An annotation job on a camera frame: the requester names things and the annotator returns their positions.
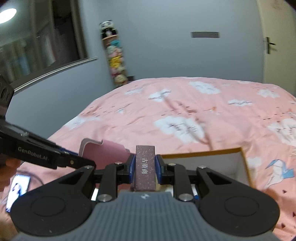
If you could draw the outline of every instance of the plush toy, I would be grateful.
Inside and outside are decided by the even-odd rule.
[[[117,48],[121,48],[121,46],[120,46],[120,41],[117,40],[117,39],[111,41],[111,45],[113,45],[113,46],[115,46],[115,47],[117,47]]]
[[[110,59],[110,66],[112,68],[118,68],[121,65],[122,61],[123,58],[121,56],[114,57]]]
[[[112,20],[100,23],[99,27],[102,39],[117,34],[116,29],[114,29]]]
[[[127,80],[128,79],[123,74],[119,74],[114,78],[115,84],[122,84],[122,83],[126,82]]]
[[[114,52],[112,54],[109,54],[109,58],[115,58],[116,56],[117,56],[117,53],[116,52]]]
[[[111,69],[111,74],[112,74],[112,75],[117,74],[117,69],[115,69],[115,68],[110,68],[110,69]]]
[[[122,49],[121,48],[116,48],[115,53],[117,56],[122,56]]]
[[[117,68],[117,71],[118,73],[121,73],[122,71],[126,70],[124,66],[120,65],[118,68]]]
[[[115,53],[115,51],[116,51],[116,47],[113,46],[113,45],[110,45],[110,46],[108,46],[108,47],[106,48],[106,50],[107,50],[107,54],[108,54],[108,55],[111,55],[111,54]]]

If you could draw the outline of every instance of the human hand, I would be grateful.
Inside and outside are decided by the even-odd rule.
[[[20,166],[20,160],[16,158],[8,158],[5,166],[0,167],[0,192],[6,186],[10,185],[10,178],[16,174],[17,168]]]

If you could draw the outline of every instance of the cardboard box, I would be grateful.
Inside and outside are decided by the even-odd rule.
[[[164,163],[181,164],[187,170],[196,170],[198,166],[204,165],[216,172],[255,188],[241,148],[161,156]]]

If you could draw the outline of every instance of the pink bedsheet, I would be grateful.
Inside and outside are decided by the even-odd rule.
[[[131,152],[154,145],[157,154],[242,147],[256,187],[281,208],[274,233],[285,241],[296,235],[296,99],[278,86],[201,77],[134,81],[93,101],[50,140],[77,152],[84,138]],[[44,182],[72,171],[28,163],[20,169]]]

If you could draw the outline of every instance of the window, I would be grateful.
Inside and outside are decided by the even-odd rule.
[[[77,0],[0,0],[0,74],[14,88],[86,57]]]

